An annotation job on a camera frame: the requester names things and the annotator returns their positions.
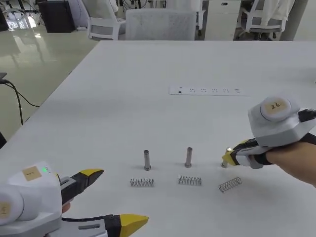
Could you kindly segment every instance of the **black cable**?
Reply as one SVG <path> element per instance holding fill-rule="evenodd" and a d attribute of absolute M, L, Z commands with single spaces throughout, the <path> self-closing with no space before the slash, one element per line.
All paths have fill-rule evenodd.
<path fill-rule="evenodd" d="M 16 98 L 18 99 L 20 119 L 21 119 L 21 124 L 23 125 L 22 107 L 21 107 L 21 101 L 20 101 L 20 96 L 19 96 L 18 90 L 15 88 L 14 84 L 8 80 L 1 80 L 0 84 L 4 84 L 4 85 L 10 84 L 13 87 L 15 94 L 16 94 Z"/>
<path fill-rule="evenodd" d="M 78 0 L 77 0 L 77 3 L 78 3 L 78 7 L 79 7 L 79 9 L 80 9 L 80 15 L 79 15 L 79 18 L 78 18 L 78 21 L 80 22 L 81 14 L 82 14 L 82 9 L 81 9 L 81 6 L 80 6 L 80 3 L 79 3 Z"/>
<path fill-rule="evenodd" d="M 8 84 L 4 84 L 4 85 L 6 85 L 6 86 L 8 86 L 8 87 L 10 87 L 10 88 L 12 88 L 12 89 L 14 89 L 11 85 L 8 85 Z M 25 98 L 19 91 L 18 91 L 18 94 L 29 104 L 29 105 L 32 105 L 32 106 L 34 106 L 34 107 L 39 107 L 38 105 L 34 105 L 34 104 L 32 104 L 27 98 Z"/>

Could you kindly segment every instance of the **power strip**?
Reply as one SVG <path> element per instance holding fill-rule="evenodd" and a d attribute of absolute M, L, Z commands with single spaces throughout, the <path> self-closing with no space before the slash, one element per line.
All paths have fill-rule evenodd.
<path fill-rule="evenodd" d="M 212 96 L 249 96 L 240 88 L 206 88 L 170 86 L 170 95 L 212 95 Z"/>

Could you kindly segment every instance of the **desk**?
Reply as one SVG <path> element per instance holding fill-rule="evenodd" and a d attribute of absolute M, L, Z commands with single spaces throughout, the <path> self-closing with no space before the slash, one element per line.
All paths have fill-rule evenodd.
<path fill-rule="evenodd" d="M 227 146 L 252 137 L 247 110 L 267 95 L 291 90 L 315 106 L 315 55 L 311 42 L 101 41 L 0 150 L 0 179 L 40 160 L 61 176 L 104 168 L 65 216 L 148 215 L 134 237 L 314 237 L 314 187 L 276 166 L 220 162 Z M 251 97 L 172 96 L 170 85 L 238 87 Z M 178 175 L 203 186 L 178 185 Z M 242 185 L 218 190 L 237 176 Z M 132 188 L 130 178 L 156 186 Z"/>

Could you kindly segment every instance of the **metal spring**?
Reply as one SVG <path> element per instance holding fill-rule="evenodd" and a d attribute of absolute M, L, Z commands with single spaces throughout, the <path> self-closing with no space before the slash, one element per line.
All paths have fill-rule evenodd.
<path fill-rule="evenodd" d="M 239 177 L 235 178 L 235 179 L 231 179 L 223 184 L 220 184 L 218 186 L 219 190 L 224 193 L 229 189 L 232 189 L 233 187 L 238 186 L 239 184 L 242 184 L 242 181 Z"/>
<path fill-rule="evenodd" d="M 130 179 L 130 185 L 135 187 L 153 187 L 153 179 Z"/>
<path fill-rule="evenodd" d="M 179 184 L 187 184 L 187 185 L 202 185 L 202 178 L 199 177 L 188 177 L 188 176 L 179 176 L 178 178 Z"/>

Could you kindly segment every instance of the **hand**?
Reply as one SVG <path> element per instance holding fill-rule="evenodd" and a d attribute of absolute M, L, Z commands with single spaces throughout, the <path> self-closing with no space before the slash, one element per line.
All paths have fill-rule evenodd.
<path fill-rule="evenodd" d="M 70 209 L 70 203 L 68 203 L 67 205 L 63 206 L 63 213 L 65 213 L 69 209 Z"/>
<path fill-rule="evenodd" d="M 316 187 L 316 145 L 294 143 L 266 153 L 267 160 L 293 177 Z"/>

